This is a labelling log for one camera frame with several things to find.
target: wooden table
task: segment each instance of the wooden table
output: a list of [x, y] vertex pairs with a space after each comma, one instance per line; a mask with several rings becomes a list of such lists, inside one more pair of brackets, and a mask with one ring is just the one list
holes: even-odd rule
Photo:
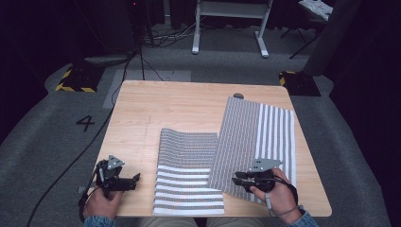
[[[98, 161], [109, 154], [125, 161], [120, 173], [141, 173], [136, 190], [124, 193], [118, 216], [152, 216], [159, 139], [162, 128], [183, 132], [217, 132], [228, 96], [294, 110], [280, 86], [219, 83], [125, 81], [121, 87]], [[295, 116], [297, 189], [299, 203], [314, 217], [331, 215], [330, 203]], [[266, 205], [224, 194], [226, 217], [268, 216]]]

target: gray carpet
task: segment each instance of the gray carpet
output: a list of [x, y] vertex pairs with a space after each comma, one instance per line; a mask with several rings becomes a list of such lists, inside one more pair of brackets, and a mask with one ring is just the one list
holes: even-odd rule
[[[313, 46], [289, 60], [303, 45], [297, 32], [280, 39], [284, 31], [267, 30], [264, 39], [270, 57], [263, 59], [253, 37], [255, 29], [203, 32], [197, 56], [191, 54], [192, 37], [166, 48], [144, 47], [143, 56], [157, 71], [190, 71], [193, 82], [279, 85], [280, 71], [303, 68]], [[26, 114], [1, 145], [0, 226], [26, 225], [35, 203], [90, 144], [110, 112], [103, 103], [115, 73], [124, 66], [107, 68], [95, 94], [56, 92], [67, 67], [48, 78], [48, 96]], [[135, 57], [129, 70], [140, 69]], [[321, 226], [390, 226], [380, 187], [328, 97], [331, 81], [325, 77], [315, 80], [321, 97], [293, 96], [291, 100], [333, 208], [331, 217], [316, 220]], [[84, 126], [76, 122], [86, 115], [96, 123], [84, 132]], [[87, 184], [105, 131], [48, 193], [31, 226], [81, 226], [75, 190]], [[282, 225], [277, 218], [270, 221], [271, 226]], [[132, 226], [135, 219], [118, 218], [117, 222], [119, 226]]]

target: human hand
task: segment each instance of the human hand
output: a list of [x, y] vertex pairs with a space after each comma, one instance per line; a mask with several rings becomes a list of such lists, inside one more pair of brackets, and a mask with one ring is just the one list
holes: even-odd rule
[[[286, 174], [284, 174], [281, 169], [274, 168], [272, 171], [273, 176], [280, 177], [285, 182], [290, 183]], [[255, 186], [251, 186], [250, 189], [258, 199], [266, 202], [265, 192], [259, 190]], [[297, 204], [291, 190], [289, 190], [289, 188], [285, 184], [275, 183], [275, 187], [271, 190], [269, 195], [273, 212], [286, 224], [293, 223], [302, 216], [301, 212], [298, 209], [294, 209]]]
[[90, 216], [104, 216], [114, 219], [122, 195], [122, 191], [110, 192], [109, 198], [106, 198], [101, 188], [96, 189], [85, 204], [83, 216], [85, 218]]

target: folded cloth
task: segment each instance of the folded cloth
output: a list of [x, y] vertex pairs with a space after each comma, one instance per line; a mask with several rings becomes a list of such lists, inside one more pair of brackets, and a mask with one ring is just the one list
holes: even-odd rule
[[207, 187], [218, 135], [162, 129], [154, 215], [223, 215], [220, 190]]

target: striped cloth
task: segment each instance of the striped cloth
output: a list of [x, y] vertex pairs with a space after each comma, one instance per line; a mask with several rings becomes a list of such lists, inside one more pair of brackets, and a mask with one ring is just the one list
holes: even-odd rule
[[229, 97], [208, 186], [260, 202], [232, 181], [235, 172], [247, 172], [256, 158], [282, 161], [279, 167], [296, 186], [294, 112]]
[[220, 190], [207, 187], [216, 151], [216, 133], [162, 129], [154, 215], [223, 215]]

